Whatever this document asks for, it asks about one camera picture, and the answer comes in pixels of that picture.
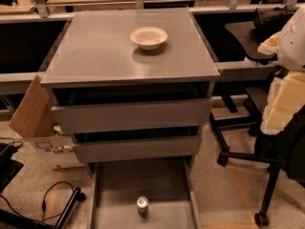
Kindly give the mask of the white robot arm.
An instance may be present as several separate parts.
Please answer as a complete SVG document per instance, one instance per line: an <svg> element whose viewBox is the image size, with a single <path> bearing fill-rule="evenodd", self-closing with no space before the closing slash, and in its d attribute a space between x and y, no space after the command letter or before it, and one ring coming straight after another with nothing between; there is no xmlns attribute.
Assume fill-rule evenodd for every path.
<svg viewBox="0 0 305 229"><path fill-rule="evenodd" d="M260 125L263 134L277 135L305 105L305 8L299 8L281 31L260 44L258 51L274 52L279 65L288 71L271 83Z"/></svg>

